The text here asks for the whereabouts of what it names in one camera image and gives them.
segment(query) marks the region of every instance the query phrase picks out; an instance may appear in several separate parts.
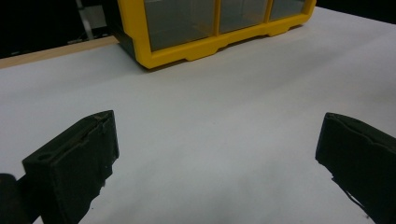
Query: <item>yellow plastic frame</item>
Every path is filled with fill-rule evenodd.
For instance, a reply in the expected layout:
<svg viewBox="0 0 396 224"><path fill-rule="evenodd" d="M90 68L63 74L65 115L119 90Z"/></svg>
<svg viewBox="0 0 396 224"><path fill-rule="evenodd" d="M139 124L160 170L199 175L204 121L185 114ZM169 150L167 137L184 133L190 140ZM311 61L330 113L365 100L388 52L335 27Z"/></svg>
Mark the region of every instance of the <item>yellow plastic frame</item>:
<svg viewBox="0 0 396 224"><path fill-rule="evenodd" d="M274 0L268 0L263 23L230 33L220 34L219 14L221 0L214 1L215 30L213 36L152 52L149 43L149 29L146 21L144 0L118 0L123 30L134 41L136 60L147 68L153 68L183 59L187 61L197 60L215 54L219 49L229 44L254 36L280 35L287 32L290 27L308 21L312 16L316 4L316 0L305 0L301 14L277 21L270 21L269 17Z"/></svg>

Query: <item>dark background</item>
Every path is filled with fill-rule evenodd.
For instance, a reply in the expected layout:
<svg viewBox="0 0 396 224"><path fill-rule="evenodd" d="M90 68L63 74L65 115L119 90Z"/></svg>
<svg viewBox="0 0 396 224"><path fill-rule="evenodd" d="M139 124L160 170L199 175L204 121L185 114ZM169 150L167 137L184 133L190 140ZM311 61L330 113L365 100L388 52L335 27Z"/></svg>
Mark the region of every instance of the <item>dark background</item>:
<svg viewBox="0 0 396 224"><path fill-rule="evenodd" d="M100 0L81 3L84 7L101 4ZM396 24L396 9L390 0L318 0L317 6ZM10 0L0 5L0 58L65 46L86 38L75 0Z"/></svg>

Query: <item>yellow organizer box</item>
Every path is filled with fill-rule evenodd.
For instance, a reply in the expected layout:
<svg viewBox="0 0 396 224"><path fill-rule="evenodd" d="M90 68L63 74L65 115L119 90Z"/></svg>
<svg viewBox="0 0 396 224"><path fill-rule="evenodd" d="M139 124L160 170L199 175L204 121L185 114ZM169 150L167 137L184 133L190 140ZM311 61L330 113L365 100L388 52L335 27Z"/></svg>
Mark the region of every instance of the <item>yellow organizer box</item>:
<svg viewBox="0 0 396 224"><path fill-rule="evenodd" d="M311 17L316 0L104 0L107 26L140 64L192 61Z"/></svg>

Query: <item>white table surface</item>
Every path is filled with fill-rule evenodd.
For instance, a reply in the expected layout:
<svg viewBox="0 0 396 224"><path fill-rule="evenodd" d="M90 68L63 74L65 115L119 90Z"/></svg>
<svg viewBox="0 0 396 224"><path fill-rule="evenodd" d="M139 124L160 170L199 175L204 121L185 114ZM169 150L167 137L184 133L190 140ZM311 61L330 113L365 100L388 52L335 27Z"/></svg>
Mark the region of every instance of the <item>white table surface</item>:
<svg viewBox="0 0 396 224"><path fill-rule="evenodd" d="M151 72L118 45L1 69L0 172L20 178L22 159L113 109L120 158L80 223L373 223L315 150L328 111L396 136L395 28L316 8Z"/></svg>

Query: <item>storage bin compartment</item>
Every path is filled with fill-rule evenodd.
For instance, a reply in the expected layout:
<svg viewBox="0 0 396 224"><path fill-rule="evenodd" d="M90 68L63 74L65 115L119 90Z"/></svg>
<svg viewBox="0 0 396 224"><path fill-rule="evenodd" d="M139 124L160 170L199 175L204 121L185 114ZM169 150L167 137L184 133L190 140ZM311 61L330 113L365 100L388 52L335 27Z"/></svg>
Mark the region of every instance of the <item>storage bin compartment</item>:
<svg viewBox="0 0 396 224"><path fill-rule="evenodd" d="M267 0L221 0L221 34L263 23Z"/></svg>
<svg viewBox="0 0 396 224"><path fill-rule="evenodd" d="M274 0L270 21L301 14L305 0Z"/></svg>
<svg viewBox="0 0 396 224"><path fill-rule="evenodd" d="M145 0L151 50L213 35L213 0Z"/></svg>

